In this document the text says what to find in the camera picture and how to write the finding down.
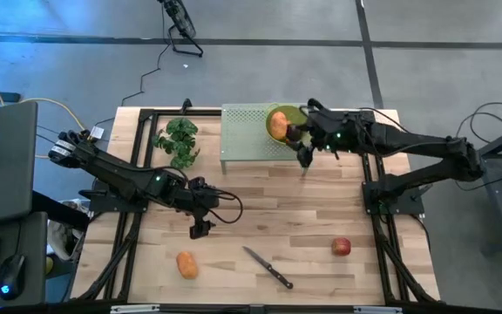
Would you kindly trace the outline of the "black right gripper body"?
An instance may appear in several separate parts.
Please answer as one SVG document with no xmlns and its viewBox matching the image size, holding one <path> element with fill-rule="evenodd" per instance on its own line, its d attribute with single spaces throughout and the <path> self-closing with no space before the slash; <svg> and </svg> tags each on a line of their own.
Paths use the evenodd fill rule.
<svg viewBox="0 0 502 314">
<path fill-rule="evenodd" d="M 307 107 L 310 146 L 330 153 L 357 153 L 358 111 L 332 111 Z"/>
</svg>

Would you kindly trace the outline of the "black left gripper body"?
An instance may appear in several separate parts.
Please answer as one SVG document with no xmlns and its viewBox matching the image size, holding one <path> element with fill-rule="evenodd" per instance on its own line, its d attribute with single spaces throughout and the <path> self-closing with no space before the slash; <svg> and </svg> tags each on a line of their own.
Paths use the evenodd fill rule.
<svg viewBox="0 0 502 314">
<path fill-rule="evenodd" d="M 204 222 L 210 210 L 220 205 L 222 192 L 213 186 L 203 188 L 191 188 L 189 191 L 189 205 L 185 210 L 185 215 L 192 216 L 195 221 Z"/>
</svg>

